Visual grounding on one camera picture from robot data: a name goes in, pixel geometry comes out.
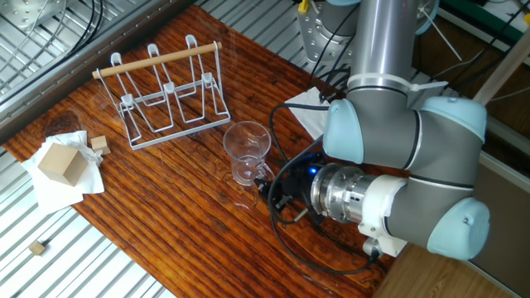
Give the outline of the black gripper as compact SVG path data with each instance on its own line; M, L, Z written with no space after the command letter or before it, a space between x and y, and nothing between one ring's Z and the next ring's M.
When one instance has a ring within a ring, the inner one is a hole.
M302 159L291 166L287 175L279 180L273 191L273 217L276 220L282 219L282 211L288 204L296 201L304 205L314 223L322 222L322 216L311 204L311 184L321 168L321 159ZM272 182L261 176L255 179L255 185L258 187L259 195L267 198Z

